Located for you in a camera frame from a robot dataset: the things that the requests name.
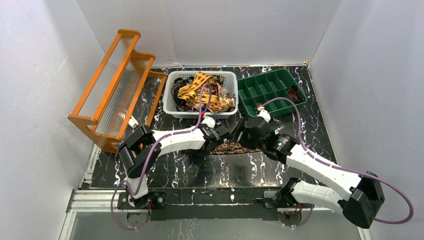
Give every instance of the marble tabletop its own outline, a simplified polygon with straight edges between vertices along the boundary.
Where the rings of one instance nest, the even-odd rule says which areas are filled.
[[[230,71],[237,79],[265,73],[280,68],[287,69],[298,81],[307,96],[307,101],[300,111],[302,138],[306,146],[321,156],[336,162],[333,148],[321,115],[320,107],[306,66],[234,66],[234,67],[194,67],[194,68],[157,68],[156,72],[166,74],[172,71]],[[138,99],[133,116],[141,124],[145,123],[151,110],[153,99],[159,88],[158,79],[148,79]],[[191,127],[194,119],[176,119],[164,112],[162,98],[155,112],[151,128],[154,130],[179,130]],[[219,125],[235,128],[243,116],[238,112],[227,120],[219,120]],[[297,117],[286,114],[272,120],[272,126],[280,133],[295,136]],[[127,128],[125,137],[133,129]],[[124,179],[124,168],[115,153],[99,151],[96,159],[91,184],[84,189],[114,189]],[[268,159],[262,152],[240,154],[193,154],[173,152],[160,156],[148,173],[149,188],[269,188],[284,186],[290,178],[301,178],[308,183],[318,182],[303,172]]]

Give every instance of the black marble table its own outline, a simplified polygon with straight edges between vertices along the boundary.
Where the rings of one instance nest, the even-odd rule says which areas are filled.
[[[235,73],[237,79],[241,79],[280,68],[289,70],[307,96],[307,102],[299,109],[302,137],[307,147],[336,162],[311,77],[305,66],[159,68],[153,69],[153,71],[167,74],[181,70],[231,71]],[[159,83],[157,79],[148,79],[143,87],[132,114],[140,124],[143,124],[148,117]],[[233,129],[242,115],[242,112],[238,112],[228,120],[218,121],[218,124]],[[194,119],[176,119],[166,114],[161,98],[150,127],[155,130],[167,131],[185,129],[194,124]],[[297,131],[297,117],[293,113],[277,117],[272,120],[272,126],[279,129],[280,133],[294,136]],[[127,137],[132,131],[128,127],[125,136]],[[102,151],[97,156],[91,185],[83,187],[85,189],[114,189],[124,177],[124,168],[119,156]],[[268,159],[262,152],[221,155],[173,152],[159,157],[154,163],[148,173],[148,186],[159,189],[269,188],[284,186],[292,177],[301,178],[312,184],[318,183],[295,168]]]

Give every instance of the white plastic basket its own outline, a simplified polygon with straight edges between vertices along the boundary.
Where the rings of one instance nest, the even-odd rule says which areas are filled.
[[[189,78],[195,76],[199,71],[173,71],[168,75],[166,80],[165,92],[163,93],[163,110],[165,113],[172,115],[177,119],[195,119],[199,116],[198,112],[177,111],[177,104],[174,101],[171,92],[172,86],[178,78]],[[224,89],[229,94],[235,94],[235,109],[230,112],[212,113],[206,112],[206,115],[215,119],[228,119],[231,115],[235,114],[239,109],[239,92],[237,89],[237,78],[234,72],[230,71],[201,71],[209,75],[219,75],[223,78]]]

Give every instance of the patterned fabric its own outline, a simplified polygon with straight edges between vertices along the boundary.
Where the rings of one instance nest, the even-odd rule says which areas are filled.
[[[202,107],[208,103],[209,97],[210,104],[208,110],[212,113],[228,112],[231,108],[235,107],[235,96],[227,94],[214,76],[201,71],[196,73],[192,83],[179,88],[178,98],[185,100],[187,106],[199,110],[200,90],[205,83],[211,85],[211,90],[205,87],[201,99]]]

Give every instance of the white back wall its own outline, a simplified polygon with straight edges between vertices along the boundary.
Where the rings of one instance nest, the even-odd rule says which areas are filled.
[[[344,0],[311,62],[322,114],[342,166],[404,191],[411,222],[374,222],[374,240],[423,239],[424,2]],[[383,188],[378,218],[401,220],[405,201]]]
[[[1,239],[58,239],[93,144],[67,116],[104,54],[75,0],[0,1]]]
[[[141,32],[154,66],[299,64],[314,55],[341,0],[77,0],[103,50]]]

